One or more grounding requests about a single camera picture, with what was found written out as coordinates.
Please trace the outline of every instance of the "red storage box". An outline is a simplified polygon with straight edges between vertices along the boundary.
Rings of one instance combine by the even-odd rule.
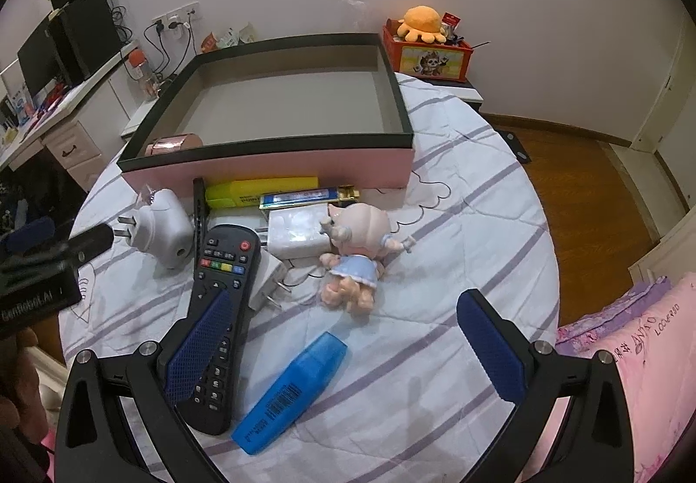
[[[419,78],[466,81],[466,69],[474,52],[468,43],[460,41],[458,46],[409,43],[397,37],[399,25],[397,20],[387,20],[382,29],[384,47],[396,72]]]

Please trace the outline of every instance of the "stuffed animal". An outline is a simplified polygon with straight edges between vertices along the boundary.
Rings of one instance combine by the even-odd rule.
[[[404,19],[399,20],[399,29],[396,35],[403,37],[409,43],[415,43],[418,37],[424,43],[444,43],[447,38],[443,35],[440,14],[428,6],[416,6],[404,14]]]
[[[346,310],[367,313],[375,305],[377,280],[384,266],[376,259],[388,253],[411,252],[415,240],[403,243],[392,238],[389,217],[374,206],[357,203],[347,208],[329,205],[329,217],[321,220],[321,232],[331,238],[339,255],[319,257],[331,280],[321,291],[321,300],[337,307],[346,302]]]

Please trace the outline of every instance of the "drawer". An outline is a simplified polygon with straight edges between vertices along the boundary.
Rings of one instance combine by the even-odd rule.
[[[44,138],[44,145],[66,169],[101,154],[78,121],[61,128],[56,134],[50,133]]]
[[[106,167],[107,161],[101,155],[97,155],[89,161],[76,164],[73,168],[68,169],[67,172],[83,190],[89,192]]]

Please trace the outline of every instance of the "drawer handle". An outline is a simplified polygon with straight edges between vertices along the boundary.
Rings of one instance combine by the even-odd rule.
[[[68,155],[70,155],[75,149],[77,149],[77,146],[73,143],[73,144],[72,144],[72,149],[69,150],[69,151],[64,151],[63,153],[61,153],[61,155],[63,156],[63,158],[65,158],[65,157],[67,157]]]

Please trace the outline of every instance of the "black remote control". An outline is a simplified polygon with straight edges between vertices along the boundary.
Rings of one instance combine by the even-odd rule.
[[[200,257],[194,270],[189,314],[227,290],[234,300],[234,318],[193,395],[180,402],[177,410],[191,428],[217,436],[228,430],[232,422],[234,356],[260,261],[260,241],[246,227],[216,226],[205,235]]]

